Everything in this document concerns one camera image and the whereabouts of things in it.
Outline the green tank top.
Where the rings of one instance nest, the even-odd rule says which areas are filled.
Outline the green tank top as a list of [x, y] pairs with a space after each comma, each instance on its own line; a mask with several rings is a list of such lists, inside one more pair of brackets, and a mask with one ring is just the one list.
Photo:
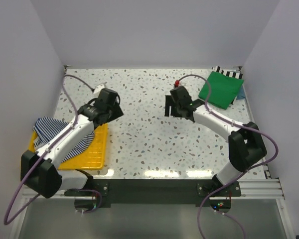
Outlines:
[[226, 110], [238, 96], [244, 83], [243, 79], [225, 76], [212, 71], [207, 78], [211, 86], [211, 95], [208, 102], [218, 108]]

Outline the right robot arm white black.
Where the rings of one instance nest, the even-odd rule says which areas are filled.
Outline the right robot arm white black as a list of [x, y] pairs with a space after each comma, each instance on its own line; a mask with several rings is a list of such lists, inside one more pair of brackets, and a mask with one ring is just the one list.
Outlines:
[[216, 114], [205, 101], [193, 100], [187, 89], [176, 87], [165, 96], [166, 117], [184, 118], [201, 124], [223, 137], [228, 143], [229, 162], [212, 178], [212, 188], [222, 196], [233, 180], [267, 155], [267, 150], [254, 122], [243, 124], [222, 114]]

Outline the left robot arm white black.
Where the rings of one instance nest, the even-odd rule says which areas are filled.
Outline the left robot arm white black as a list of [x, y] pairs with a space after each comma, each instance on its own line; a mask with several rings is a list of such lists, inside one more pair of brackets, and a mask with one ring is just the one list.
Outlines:
[[93, 191], [92, 177], [83, 171], [59, 172], [68, 153], [97, 127], [123, 116], [120, 96], [103, 88], [98, 96], [80, 107], [73, 120], [56, 137], [36, 152], [21, 156], [21, 183], [45, 198], [59, 190], [76, 189], [81, 195]]

